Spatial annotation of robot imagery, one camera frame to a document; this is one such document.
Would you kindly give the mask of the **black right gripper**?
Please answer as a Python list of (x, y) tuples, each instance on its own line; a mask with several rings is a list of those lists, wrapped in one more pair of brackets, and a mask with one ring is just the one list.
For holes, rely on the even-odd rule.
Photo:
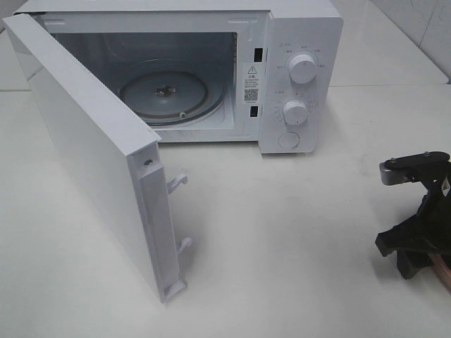
[(448, 172), (418, 175), (427, 192), (415, 217), (376, 237), (382, 256), (398, 251), (397, 269), (406, 280), (424, 268), (433, 268), (430, 254), (441, 255), (450, 268), (450, 191), (444, 193), (447, 176)]

